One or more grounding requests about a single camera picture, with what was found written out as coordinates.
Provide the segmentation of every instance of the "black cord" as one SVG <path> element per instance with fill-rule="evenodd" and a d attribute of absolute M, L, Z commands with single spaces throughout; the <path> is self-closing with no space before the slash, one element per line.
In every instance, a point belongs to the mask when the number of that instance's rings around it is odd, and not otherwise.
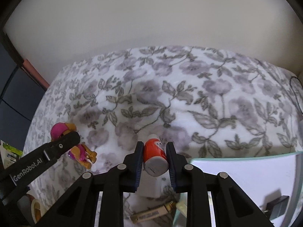
<path fill-rule="evenodd" d="M 294 91 L 294 89 L 293 89 L 293 87 L 292 87 L 292 85 L 291 85 L 291 80 L 292 80 L 293 78 L 295 78 L 295 79 L 298 79 L 298 80 L 299 80 L 299 82 L 300 82 L 300 84 L 301 84 L 302 88 L 303 88 L 303 85 L 302 85 L 302 82 L 300 81 L 300 79 L 299 79 L 299 78 L 297 78 L 297 77 L 295 77 L 295 76 L 292 76 L 292 77 L 290 78 L 290 80 L 289 80 L 289 85 L 290 85 L 290 88 L 291 88 L 291 90 L 293 91 L 294 96 L 296 97 L 296 101 L 297 101 L 298 107 L 299 107 L 299 109 L 300 109 L 300 111 L 301 111 L 301 114 L 303 114 L 303 111 L 302 111 L 301 106 L 300 106 L 299 101 L 298 101 L 298 97 L 297 97 L 297 95 L 296 95 L 296 93 L 295 93 L 295 91 Z"/>

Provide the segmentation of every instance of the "toy head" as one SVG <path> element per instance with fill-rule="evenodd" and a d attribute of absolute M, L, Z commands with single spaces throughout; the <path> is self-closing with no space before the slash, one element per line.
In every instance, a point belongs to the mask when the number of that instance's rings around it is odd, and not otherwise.
<path fill-rule="evenodd" d="M 77 127 L 72 123 L 57 123 L 51 129 L 52 141 L 59 139 L 71 131 L 77 131 Z"/>

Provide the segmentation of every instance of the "round metal pin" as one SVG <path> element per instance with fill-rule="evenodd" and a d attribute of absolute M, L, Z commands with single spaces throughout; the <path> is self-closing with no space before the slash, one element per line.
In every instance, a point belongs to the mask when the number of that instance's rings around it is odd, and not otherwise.
<path fill-rule="evenodd" d="M 88 172 L 83 173 L 83 174 L 82 174 L 82 177 L 83 177 L 84 179 L 89 179 L 89 178 L 91 177 L 91 173 L 88 173 Z"/>
<path fill-rule="evenodd" d="M 117 168 L 118 168 L 119 170 L 124 170 L 124 169 L 126 168 L 126 164 L 119 164 L 119 165 L 117 166 Z"/>
<path fill-rule="evenodd" d="M 184 166 L 184 169 L 185 169 L 185 170 L 188 170 L 188 171 L 192 170 L 193 168 L 194 168 L 194 167 L 193 167 L 193 165 L 191 165 L 191 164 L 187 164 L 187 165 Z"/>
<path fill-rule="evenodd" d="M 219 176 L 220 176 L 221 178 L 226 179 L 226 178 L 228 177 L 228 174 L 227 174 L 226 172 L 221 172 L 221 173 L 219 173 Z"/>

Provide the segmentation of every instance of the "red bottle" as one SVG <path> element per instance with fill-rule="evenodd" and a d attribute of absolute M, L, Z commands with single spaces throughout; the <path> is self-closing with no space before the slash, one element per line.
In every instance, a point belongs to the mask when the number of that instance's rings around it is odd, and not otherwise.
<path fill-rule="evenodd" d="M 145 171 L 153 176 L 158 177 L 167 172 L 169 164 L 157 135 L 150 135 L 143 149 L 143 163 Z"/>

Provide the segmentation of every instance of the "wall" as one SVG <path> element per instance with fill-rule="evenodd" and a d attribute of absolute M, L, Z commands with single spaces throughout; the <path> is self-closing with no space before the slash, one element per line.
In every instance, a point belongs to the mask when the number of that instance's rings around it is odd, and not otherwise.
<path fill-rule="evenodd" d="M 285 0 L 22 0 L 5 31 L 50 83 L 87 56 L 147 45 L 200 45 L 303 67 L 303 26 Z"/>

